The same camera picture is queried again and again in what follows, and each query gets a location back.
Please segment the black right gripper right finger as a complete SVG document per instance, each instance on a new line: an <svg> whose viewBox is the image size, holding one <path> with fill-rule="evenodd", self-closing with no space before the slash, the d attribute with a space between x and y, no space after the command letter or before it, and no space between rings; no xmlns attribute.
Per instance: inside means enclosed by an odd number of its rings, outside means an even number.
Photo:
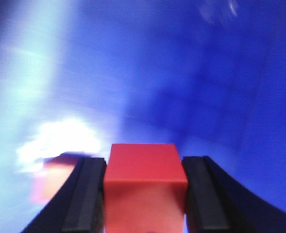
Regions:
<svg viewBox="0 0 286 233"><path fill-rule="evenodd" d="M208 156L182 159L190 233L286 233L286 212L237 182Z"/></svg>

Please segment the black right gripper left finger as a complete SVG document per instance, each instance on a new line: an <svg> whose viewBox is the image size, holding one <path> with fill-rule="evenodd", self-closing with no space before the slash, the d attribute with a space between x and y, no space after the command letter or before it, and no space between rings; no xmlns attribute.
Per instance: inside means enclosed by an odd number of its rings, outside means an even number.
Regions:
<svg viewBox="0 0 286 233"><path fill-rule="evenodd" d="M104 158L79 158L74 170L25 233L102 233Z"/></svg>

